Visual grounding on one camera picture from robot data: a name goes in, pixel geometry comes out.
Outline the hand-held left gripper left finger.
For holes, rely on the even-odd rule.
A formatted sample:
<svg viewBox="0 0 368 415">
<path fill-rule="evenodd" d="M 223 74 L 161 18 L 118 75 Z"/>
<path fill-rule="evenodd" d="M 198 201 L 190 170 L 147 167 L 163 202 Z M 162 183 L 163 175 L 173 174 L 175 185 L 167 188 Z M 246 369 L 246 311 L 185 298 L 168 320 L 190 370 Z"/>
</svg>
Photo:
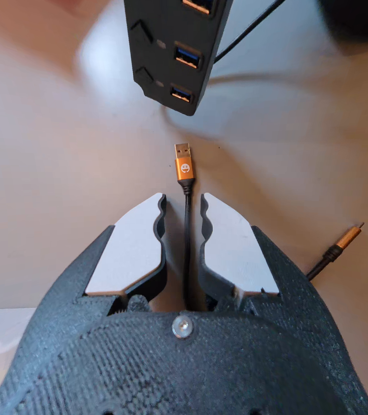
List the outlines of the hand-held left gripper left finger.
<svg viewBox="0 0 368 415">
<path fill-rule="evenodd" d="M 85 289 L 87 296 L 141 295 L 148 302 L 166 286 L 166 195 L 156 193 L 124 214 L 113 227 Z"/>
</svg>

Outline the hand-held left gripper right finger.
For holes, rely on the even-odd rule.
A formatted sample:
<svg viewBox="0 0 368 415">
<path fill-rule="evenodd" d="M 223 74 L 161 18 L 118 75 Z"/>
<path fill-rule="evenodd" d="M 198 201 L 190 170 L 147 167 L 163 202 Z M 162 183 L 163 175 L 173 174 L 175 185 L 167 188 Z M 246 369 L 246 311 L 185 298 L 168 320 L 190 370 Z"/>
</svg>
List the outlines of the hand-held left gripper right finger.
<svg viewBox="0 0 368 415">
<path fill-rule="evenodd" d="M 199 284 L 219 303 L 236 305 L 253 296 L 280 296 L 280 288 L 248 220 L 211 193 L 201 195 L 202 236 Z"/>
</svg>

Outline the black USB hub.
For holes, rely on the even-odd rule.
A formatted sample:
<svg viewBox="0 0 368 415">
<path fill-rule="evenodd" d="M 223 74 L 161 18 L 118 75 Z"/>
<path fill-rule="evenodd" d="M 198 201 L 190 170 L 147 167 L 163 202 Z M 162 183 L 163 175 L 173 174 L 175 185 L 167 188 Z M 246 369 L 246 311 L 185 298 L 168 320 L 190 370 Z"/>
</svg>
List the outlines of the black USB hub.
<svg viewBox="0 0 368 415">
<path fill-rule="evenodd" d="M 134 81 L 145 96 L 193 116 L 212 71 L 231 0 L 125 0 Z"/>
</svg>

